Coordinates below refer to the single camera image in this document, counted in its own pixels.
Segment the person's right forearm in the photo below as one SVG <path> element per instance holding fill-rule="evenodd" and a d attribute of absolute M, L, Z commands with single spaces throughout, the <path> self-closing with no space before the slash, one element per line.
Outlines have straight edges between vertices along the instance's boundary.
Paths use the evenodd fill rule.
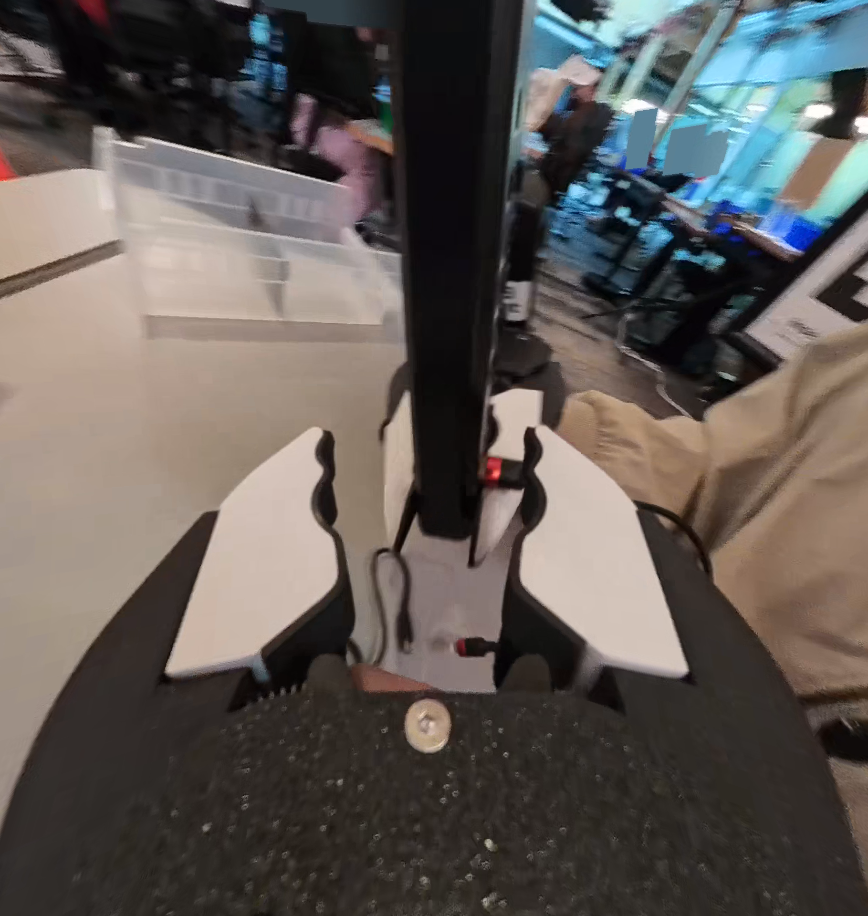
<path fill-rule="evenodd" d="M 868 691 L 868 321 L 701 420 L 588 391 L 566 400 L 557 433 L 697 533 L 799 696 Z"/>

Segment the black white marker board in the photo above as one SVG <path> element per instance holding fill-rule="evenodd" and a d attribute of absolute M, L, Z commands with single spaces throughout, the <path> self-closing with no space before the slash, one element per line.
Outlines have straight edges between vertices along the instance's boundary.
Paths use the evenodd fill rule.
<path fill-rule="evenodd" d="M 812 341 L 868 320 L 868 190 L 726 333 L 764 371 Z"/>

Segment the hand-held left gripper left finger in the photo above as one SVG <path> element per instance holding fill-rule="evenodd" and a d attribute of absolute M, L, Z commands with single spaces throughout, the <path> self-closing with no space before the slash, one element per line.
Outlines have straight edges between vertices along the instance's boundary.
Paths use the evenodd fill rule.
<path fill-rule="evenodd" d="M 165 676 L 248 670 L 289 689 L 313 659 L 343 657 L 355 624 L 335 531 L 335 440 L 313 427 L 222 501 Z"/>

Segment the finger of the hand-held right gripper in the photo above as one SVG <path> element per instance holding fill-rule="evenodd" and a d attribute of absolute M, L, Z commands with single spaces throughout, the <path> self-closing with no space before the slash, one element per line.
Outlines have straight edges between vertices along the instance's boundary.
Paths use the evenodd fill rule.
<path fill-rule="evenodd" d="M 524 435 L 543 415 L 543 394 L 508 390 L 492 398 L 490 440 L 481 459 L 481 492 L 471 536 L 471 566 L 480 566 L 497 547 L 523 500 Z"/>
<path fill-rule="evenodd" d="M 416 457 L 412 397 L 399 396 L 382 425 L 383 521 L 386 545 L 400 548 L 415 511 Z"/>

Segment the clear plastic bin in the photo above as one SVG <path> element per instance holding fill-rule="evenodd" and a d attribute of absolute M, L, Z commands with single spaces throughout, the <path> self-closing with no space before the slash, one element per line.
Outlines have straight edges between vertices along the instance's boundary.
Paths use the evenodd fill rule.
<path fill-rule="evenodd" d="M 150 337 L 404 341 L 401 258 L 348 186 L 102 126 L 92 154 Z"/>

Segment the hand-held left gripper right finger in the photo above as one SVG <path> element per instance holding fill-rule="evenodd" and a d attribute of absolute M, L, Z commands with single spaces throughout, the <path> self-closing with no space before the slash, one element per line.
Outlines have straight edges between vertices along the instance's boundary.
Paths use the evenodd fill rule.
<path fill-rule="evenodd" d="M 556 691 L 589 691 L 605 670 L 683 680 L 690 667 L 634 501 L 552 429 L 523 436 L 522 530 L 497 644 L 497 687 L 542 658 Z"/>

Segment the black usb hub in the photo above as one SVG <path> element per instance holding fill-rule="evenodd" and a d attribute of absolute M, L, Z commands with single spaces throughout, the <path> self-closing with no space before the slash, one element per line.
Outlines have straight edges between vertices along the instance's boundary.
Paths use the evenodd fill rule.
<path fill-rule="evenodd" d="M 402 2 L 394 180 L 426 535 L 471 535 L 535 2 Z"/>

